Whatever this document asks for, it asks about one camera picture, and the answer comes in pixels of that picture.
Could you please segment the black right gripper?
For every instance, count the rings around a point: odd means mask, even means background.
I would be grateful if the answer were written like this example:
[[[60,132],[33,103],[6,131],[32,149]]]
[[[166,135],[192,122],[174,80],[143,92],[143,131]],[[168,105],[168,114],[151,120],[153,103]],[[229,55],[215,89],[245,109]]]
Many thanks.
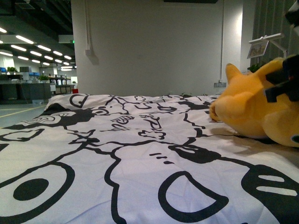
[[[277,97],[286,94],[291,102],[299,100],[299,55],[291,56],[282,63],[282,68],[266,75],[274,86],[265,89],[268,103],[277,102]]]

